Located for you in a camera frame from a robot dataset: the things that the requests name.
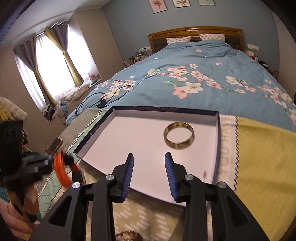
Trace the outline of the orange smart watch band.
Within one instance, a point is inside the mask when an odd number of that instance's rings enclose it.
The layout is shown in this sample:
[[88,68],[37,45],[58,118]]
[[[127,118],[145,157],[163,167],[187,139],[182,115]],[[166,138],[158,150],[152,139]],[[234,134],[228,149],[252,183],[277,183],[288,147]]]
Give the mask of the orange smart watch band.
[[[65,166],[70,167],[72,172],[72,180],[68,177]],[[74,158],[72,156],[64,152],[57,152],[54,155],[53,167],[57,178],[63,187],[69,188],[73,182],[82,183],[81,171],[74,163]]]

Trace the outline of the amber tortoiseshell bangle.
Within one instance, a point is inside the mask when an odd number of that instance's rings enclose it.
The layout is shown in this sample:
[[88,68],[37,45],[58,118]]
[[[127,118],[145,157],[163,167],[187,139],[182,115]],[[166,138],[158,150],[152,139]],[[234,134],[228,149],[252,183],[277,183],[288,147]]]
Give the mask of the amber tortoiseshell bangle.
[[[176,128],[185,128],[185,129],[189,130],[191,132],[191,136],[186,141],[183,141],[183,142],[171,141],[170,139],[168,139],[168,134],[169,134],[169,132],[171,132],[172,130],[174,130]],[[174,123],[168,125],[165,128],[164,133],[163,133],[163,137],[164,137],[164,141],[167,146],[169,146],[173,149],[176,149],[176,150],[181,150],[181,149],[185,149],[185,148],[189,147],[194,142],[195,133],[194,133],[193,127],[189,123],[177,121],[177,122],[174,122]]]

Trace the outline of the yellow cloth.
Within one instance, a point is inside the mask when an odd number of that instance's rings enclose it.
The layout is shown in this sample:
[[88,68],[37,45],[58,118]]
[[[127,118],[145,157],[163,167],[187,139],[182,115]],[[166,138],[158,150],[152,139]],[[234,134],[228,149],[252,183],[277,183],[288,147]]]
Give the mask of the yellow cloth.
[[280,240],[295,218],[295,133],[238,118],[236,194],[270,240]]

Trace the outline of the patterned patchwork mat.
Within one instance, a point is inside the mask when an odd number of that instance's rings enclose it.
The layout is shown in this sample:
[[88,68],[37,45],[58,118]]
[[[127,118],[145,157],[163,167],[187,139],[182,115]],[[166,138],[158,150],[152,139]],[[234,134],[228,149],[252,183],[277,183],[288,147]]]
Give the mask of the patterned patchwork mat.
[[[238,157],[238,119],[232,115],[220,116],[221,146],[217,181],[226,182],[235,188]],[[169,132],[173,142],[186,141],[191,132],[176,128]],[[85,175],[87,183],[94,183],[105,175],[79,157],[74,161]],[[114,204],[114,224],[116,232],[134,231],[144,240],[180,240],[182,238],[182,214],[185,205],[159,200],[130,187],[127,199],[122,204]]]

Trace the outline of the white cloth pile on sill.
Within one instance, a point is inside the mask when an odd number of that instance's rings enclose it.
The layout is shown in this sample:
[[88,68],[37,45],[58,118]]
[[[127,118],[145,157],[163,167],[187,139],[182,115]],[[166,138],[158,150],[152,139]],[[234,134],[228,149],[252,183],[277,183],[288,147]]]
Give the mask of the white cloth pile on sill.
[[90,88],[90,83],[83,83],[82,85],[75,87],[74,89],[70,90],[69,92],[65,93],[60,102],[63,102],[67,105],[74,102],[76,99],[79,99],[84,92],[86,92]]

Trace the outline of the grey gold curtain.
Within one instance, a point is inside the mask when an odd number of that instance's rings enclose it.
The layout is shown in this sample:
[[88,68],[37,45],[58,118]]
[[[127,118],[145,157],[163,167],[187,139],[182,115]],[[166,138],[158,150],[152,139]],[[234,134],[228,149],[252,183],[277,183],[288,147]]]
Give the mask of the grey gold curtain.
[[46,105],[55,106],[57,102],[47,89],[37,64],[37,37],[31,35],[14,48],[16,63],[23,82],[33,102],[41,110]]
[[72,76],[75,86],[80,86],[84,80],[76,69],[68,53],[68,21],[55,23],[53,26],[46,27],[44,34],[63,53],[64,60]]

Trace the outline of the grey gold right curtain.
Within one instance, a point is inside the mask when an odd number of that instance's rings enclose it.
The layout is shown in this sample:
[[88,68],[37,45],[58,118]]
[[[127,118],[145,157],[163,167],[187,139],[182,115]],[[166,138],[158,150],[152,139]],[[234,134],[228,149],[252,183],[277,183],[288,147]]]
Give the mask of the grey gold right curtain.
[[80,86],[84,80],[76,69],[68,53],[68,21],[55,23],[53,26],[46,27],[44,34],[63,53],[64,60],[72,76],[75,86]]

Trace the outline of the blue floral duvet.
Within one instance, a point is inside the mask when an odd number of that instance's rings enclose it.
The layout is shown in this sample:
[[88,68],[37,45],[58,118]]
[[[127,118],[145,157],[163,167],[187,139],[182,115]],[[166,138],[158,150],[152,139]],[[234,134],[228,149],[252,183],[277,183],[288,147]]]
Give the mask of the blue floral duvet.
[[218,40],[175,43],[95,86],[88,108],[158,106],[217,111],[295,131],[295,104],[259,63]]

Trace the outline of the wooden bed headboard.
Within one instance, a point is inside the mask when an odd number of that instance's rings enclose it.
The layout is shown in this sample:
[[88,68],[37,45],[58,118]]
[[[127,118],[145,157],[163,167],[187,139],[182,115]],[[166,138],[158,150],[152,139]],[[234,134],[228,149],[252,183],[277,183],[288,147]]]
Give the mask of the wooden bed headboard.
[[225,42],[232,48],[245,51],[243,31],[241,29],[216,26],[182,27],[148,35],[152,54],[168,45],[167,38],[191,37],[191,41],[201,41],[199,34],[224,34]]

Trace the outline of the left floral pillow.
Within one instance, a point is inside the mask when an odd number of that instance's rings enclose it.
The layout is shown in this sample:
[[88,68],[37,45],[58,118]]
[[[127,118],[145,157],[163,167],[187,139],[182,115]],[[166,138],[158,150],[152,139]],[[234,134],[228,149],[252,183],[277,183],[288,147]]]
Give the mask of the left floral pillow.
[[175,44],[175,43],[182,43],[182,42],[189,43],[189,42],[191,42],[191,37],[186,36],[186,37],[166,38],[166,42],[168,45]]

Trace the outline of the floral pillow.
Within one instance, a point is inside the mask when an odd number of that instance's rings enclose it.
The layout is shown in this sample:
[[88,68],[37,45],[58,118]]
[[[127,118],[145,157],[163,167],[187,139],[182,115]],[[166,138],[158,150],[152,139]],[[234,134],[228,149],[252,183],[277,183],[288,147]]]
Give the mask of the floral pillow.
[[199,34],[201,41],[218,40],[225,42],[224,34]]
[[175,43],[182,43],[182,42],[189,43],[189,42],[191,42],[191,37],[186,36],[186,37],[166,38],[166,42],[168,45],[175,44]]

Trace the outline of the right floral pillow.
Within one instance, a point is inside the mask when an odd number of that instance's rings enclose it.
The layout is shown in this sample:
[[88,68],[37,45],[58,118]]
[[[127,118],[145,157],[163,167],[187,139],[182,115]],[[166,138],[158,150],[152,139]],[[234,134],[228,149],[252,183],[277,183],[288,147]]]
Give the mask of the right floral pillow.
[[218,40],[225,42],[224,34],[199,34],[201,41]]

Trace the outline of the pink flower framed picture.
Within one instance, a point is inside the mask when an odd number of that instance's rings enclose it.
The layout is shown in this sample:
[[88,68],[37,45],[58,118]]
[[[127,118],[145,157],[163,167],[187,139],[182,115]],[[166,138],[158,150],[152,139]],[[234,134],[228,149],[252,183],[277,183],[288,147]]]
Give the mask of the pink flower framed picture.
[[149,5],[152,8],[153,13],[160,13],[167,10],[167,6],[164,0],[148,0]]

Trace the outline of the white flower framed picture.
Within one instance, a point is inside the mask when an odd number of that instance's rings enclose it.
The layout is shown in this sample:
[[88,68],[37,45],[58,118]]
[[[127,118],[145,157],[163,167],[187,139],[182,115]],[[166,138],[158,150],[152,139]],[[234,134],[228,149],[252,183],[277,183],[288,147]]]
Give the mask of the white flower framed picture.
[[189,0],[172,0],[175,8],[183,8],[187,6],[191,6]]

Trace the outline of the green leaf framed picture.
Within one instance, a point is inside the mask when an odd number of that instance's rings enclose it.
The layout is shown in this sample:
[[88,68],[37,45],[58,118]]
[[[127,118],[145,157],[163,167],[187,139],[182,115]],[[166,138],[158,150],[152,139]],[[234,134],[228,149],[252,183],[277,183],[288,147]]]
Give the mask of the green leaf framed picture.
[[214,0],[198,0],[198,3],[201,6],[215,6]]

